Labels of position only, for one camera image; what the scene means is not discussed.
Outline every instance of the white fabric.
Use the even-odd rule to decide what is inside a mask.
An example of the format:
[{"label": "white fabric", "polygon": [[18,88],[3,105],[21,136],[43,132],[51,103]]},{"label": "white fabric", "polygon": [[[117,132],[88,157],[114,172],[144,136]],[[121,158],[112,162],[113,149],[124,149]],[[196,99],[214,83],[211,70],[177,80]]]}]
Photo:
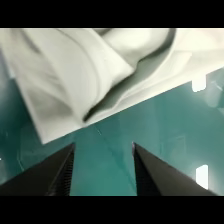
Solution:
[{"label": "white fabric", "polygon": [[224,29],[178,28],[171,46],[152,56],[170,29],[0,32],[1,48],[43,143],[224,66]]}]

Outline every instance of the teal table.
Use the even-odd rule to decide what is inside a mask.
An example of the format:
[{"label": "teal table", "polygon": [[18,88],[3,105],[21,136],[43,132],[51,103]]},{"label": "teal table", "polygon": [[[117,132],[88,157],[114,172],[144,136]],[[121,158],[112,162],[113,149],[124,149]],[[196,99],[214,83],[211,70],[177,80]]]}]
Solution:
[{"label": "teal table", "polygon": [[193,179],[197,167],[208,165],[209,189],[224,195],[222,101],[208,105],[215,102],[214,81],[222,85],[223,70],[208,75],[204,91],[194,93],[187,83],[42,145],[15,81],[0,62],[0,184],[76,142],[71,195],[136,195],[135,141]]}]

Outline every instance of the reflective surface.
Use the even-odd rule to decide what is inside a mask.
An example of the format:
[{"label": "reflective surface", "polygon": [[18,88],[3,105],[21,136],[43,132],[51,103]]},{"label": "reflective surface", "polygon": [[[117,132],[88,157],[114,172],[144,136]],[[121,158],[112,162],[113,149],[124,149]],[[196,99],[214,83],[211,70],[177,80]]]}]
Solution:
[{"label": "reflective surface", "polygon": [[136,195],[132,141],[224,195],[224,70],[170,90],[88,128],[41,145],[18,88],[0,64],[0,183],[76,142],[71,195]]}]

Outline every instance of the folded cloth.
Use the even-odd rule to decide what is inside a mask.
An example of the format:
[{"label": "folded cloth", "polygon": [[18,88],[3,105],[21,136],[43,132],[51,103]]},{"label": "folded cloth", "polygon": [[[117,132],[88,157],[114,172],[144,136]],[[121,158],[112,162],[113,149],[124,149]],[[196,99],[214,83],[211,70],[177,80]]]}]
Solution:
[{"label": "folded cloth", "polygon": [[223,29],[9,28],[0,29],[0,47],[47,143],[222,67],[223,34]]}]

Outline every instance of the green surface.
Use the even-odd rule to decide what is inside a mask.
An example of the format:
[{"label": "green surface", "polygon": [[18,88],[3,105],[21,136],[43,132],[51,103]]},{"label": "green surface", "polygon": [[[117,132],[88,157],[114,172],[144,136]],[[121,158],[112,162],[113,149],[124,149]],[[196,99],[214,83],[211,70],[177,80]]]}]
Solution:
[{"label": "green surface", "polygon": [[191,83],[149,99],[88,128],[41,145],[18,88],[0,64],[0,183],[76,142],[71,195],[136,195],[132,141],[185,174],[209,167],[209,189],[224,195],[224,116],[214,80],[194,93]]}]

